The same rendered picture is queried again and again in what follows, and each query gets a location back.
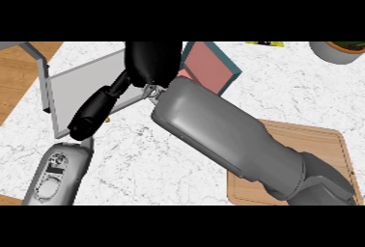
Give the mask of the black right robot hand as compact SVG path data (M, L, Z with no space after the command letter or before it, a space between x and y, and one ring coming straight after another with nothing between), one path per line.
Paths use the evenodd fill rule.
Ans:
M168 88L180 70L181 49L180 41L125 42L125 68L112 84L89 95L67 124L73 140L84 141L94 135L129 86L141 88L141 98L150 97L156 87Z

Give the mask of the pink and teal flat box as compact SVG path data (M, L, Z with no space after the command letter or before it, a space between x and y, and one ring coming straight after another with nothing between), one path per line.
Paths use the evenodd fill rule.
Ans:
M212 41L188 41L181 51L180 75L218 96L240 75L240 68Z

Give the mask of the grey open box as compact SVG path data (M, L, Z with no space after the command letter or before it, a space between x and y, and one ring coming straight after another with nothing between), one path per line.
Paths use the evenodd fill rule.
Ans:
M51 114L54 138L66 136L73 114L94 91L109 85L123 69L123 50L50 76L47 60L27 41L0 41L0 50L19 46L36 61L42 111Z

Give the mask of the wooden cutting board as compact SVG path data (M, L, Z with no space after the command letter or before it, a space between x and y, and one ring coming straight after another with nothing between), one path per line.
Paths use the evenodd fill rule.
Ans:
M310 152L333 166L353 186L354 203L361 206L363 199L341 133L333 129L265 120L262 120L262 125L273 139L283 146L290 147L295 151ZM256 181L249 182L233 173L225 173L225 196L234 205L286 205L265 193L262 185Z

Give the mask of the yellow green flat item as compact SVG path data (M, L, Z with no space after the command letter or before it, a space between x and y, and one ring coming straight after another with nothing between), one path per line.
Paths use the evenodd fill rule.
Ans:
M283 47L282 41L245 41L246 44L256 44L264 46Z

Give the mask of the white plant pot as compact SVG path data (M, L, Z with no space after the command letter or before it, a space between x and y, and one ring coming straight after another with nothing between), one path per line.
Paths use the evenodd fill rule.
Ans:
M365 49L348 50L336 46L330 41L311 41L308 47L314 55L324 62L335 65L350 64L365 54Z

